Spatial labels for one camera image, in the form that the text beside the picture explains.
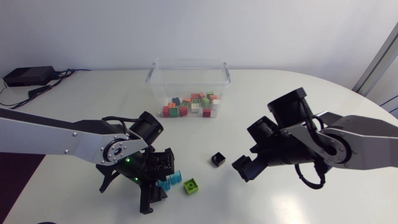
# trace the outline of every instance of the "plastic container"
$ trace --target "plastic container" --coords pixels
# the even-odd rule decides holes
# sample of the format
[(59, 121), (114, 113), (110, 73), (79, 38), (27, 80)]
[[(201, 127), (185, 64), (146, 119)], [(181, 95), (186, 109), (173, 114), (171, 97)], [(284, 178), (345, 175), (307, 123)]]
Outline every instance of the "plastic container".
[(166, 118), (215, 118), (231, 84), (220, 59), (156, 59), (146, 83)]

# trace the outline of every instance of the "black cable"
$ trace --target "black cable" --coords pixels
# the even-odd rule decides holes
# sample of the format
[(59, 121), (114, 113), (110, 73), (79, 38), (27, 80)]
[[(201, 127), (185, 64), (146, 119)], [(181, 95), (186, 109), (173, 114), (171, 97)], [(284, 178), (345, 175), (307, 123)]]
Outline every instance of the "black cable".
[(391, 98), (390, 100), (387, 100), (386, 102), (382, 103), (380, 106), (385, 105), (386, 103), (390, 102), (391, 100), (393, 100), (393, 99), (395, 99), (395, 98), (397, 98), (397, 97), (398, 97), (398, 95), (394, 96), (394, 97)]

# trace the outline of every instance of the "power cord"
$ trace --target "power cord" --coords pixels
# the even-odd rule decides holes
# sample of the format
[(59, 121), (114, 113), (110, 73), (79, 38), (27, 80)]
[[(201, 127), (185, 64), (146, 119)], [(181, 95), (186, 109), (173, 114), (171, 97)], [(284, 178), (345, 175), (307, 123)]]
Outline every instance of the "power cord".
[[(46, 85), (46, 86), (43, 86), (43, 87), (40, 87), (40, 88), (37, 88), (37, 89), (34, 89), (34, 90), (29, 91), (29, 93), (28, 93), (28, 96), (29, 96), (28, 99), (23, 100), (23, 101), (21, 101), (21, 102), (13, 103), (13, 104), (10, 104), (10, 105), (4, 104), (4, 103), (0, 103), (0, 105), (3, 105), (3, 106), (12, 106), (12, 108), (10, 108), (10, 109), (12, 109), (12, 110), (13, 110), (13, 109), (16, 109), (16, 108), (18, 108), (18, 107), (24, 106), (24, 105), (27, 104), (28, 102), (34, 100), (36, 97), (38, 97), (38, 96), (40, 96), (41, 94), (43, 94), (43, 93), (45, 93), (45, 92), (51, 90), (53, 87), (59, 85), (59, 84), (62, 82), (63, 79), (70, 77), (72, 74), (74, 74), (74, 73), (77, 72), (77, 71), (90, 71), (90, 70), (89, 70), (89, 69), (67, 69), (67, 70), (64, 70), (64, 71), (61, 71), (61, 72), (53, 72), (53, 74), (51, 74), (51, 78), (52, 78), (53, 80), (58, 80), (58, 81), (55, 82), (54, 84), (52, 84), (52, 85)], [(8, 86), (6, 85), (6, 82), (4, 82), (4, 86), (5, 86), (5, 87), (0, 91), (0, 94), (2, 93), (2, 91), (3, 91), (4, 89), (8, 88)]]

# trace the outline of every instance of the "green cube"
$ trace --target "green cube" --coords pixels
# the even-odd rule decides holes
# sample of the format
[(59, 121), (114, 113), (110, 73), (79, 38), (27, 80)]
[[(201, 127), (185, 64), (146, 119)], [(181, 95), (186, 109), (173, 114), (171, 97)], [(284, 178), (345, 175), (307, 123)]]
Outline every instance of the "green cube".
[(171, 118), (178, 118), (178, 108), (170, 108), (170, 117)]
[(210, 107), (210, 100), (208, 98), (201, 99), (201, 102), (202, 102), (202, 106), (204, 108), (209, 108)]
[(180, 107), (189, 107), (189, 103), (188, 102), (186, 102), (186, 101), (183, 101), (182, 103), (181, 103), (181, 105), (180, 105)]
[(199, 99), (192, 99), (192, 103), (200, 103)]
[(190, 180), (185, 181), (184, 182), (184, 187), (185, 187), (185, 190), (187, 191), (187, 193), (189, 195), (197, 192), (198, 189), (199, 189), (197, 183), (195, 182), (195, 180), (193, 178), (190, 179)]

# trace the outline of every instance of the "table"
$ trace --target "table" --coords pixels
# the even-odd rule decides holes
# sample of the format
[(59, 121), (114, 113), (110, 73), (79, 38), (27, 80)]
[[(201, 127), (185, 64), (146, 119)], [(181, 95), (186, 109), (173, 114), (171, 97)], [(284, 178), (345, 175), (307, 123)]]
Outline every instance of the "table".
[[(147, 71), (78, 72), (50, 92), (17, 109), (64, 121), (105, 116), (138, 117), (158, 107), (148, 86)], [(139, 213), (138, 185), (118, 177), (101, 194), (103, 176), (94, 164), (73, 156), (48, 155), (37, 168), (5, 223), (395, 223), (398, 169), (332, 169), (321, 190), (312, 190), (293, 166), (268, 167), (245, 183), (231, 163), (251, 155), (255, 144), (246, 128), (261, 116), (273, 119), (268, 102), (304, 87), (313, 113), (331, 111), (382, 119), (398, 126), (388, 112), (342, 86), (294, 72), (232, 70), (215, 119), (159, 118), (165, 131), (153, 146), (171, 147), (175, 169), (183, 181), (195, 178), (199, 191), (187, 195), (174, 185), (168, 198), (152, 204), (154, 212)], [(3, 103), (23, 100), (32, 87), (10, 88)], [(219, 168), (210, 157), (220, 151)], [(312, 164), (301, 166), (317, 182)]]

